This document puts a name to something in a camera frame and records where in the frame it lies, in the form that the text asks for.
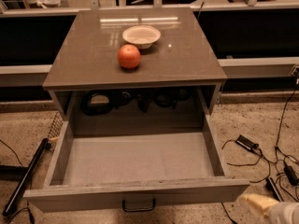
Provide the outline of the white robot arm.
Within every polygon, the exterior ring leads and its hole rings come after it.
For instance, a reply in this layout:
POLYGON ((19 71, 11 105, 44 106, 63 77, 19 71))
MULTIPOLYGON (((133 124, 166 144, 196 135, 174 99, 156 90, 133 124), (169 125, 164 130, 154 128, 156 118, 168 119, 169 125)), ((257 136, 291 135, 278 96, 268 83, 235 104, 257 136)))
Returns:
POLYGON ((238 200, 251 213, 261 217, 268 224, 299 224, 299 203, 280 202, 260 194, 242 194, 238 200))

